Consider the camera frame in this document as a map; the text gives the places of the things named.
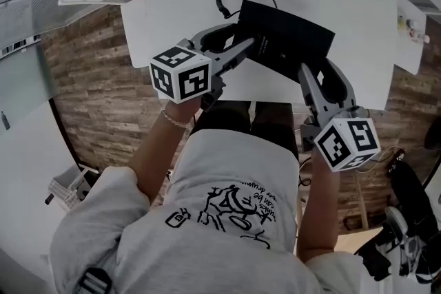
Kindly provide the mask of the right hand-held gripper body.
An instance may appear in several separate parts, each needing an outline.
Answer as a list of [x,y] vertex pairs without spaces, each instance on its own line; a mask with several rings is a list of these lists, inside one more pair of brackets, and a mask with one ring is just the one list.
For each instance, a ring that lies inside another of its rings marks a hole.
[[316,147],[334,172],[356,169],[380,152],[369,110],[359,106],[337,113],[323,126],[309,117],[300,136],[303,150]]

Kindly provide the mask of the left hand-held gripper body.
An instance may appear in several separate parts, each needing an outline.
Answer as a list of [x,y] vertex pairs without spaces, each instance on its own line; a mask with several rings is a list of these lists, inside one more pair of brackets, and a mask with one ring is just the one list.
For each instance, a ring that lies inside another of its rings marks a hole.
[[154,89],[176,104],[201,98],[208,110],[223,94],[225,84],[214,76],[214,60],[196,49],[196,43],[183,39],[150,60]]

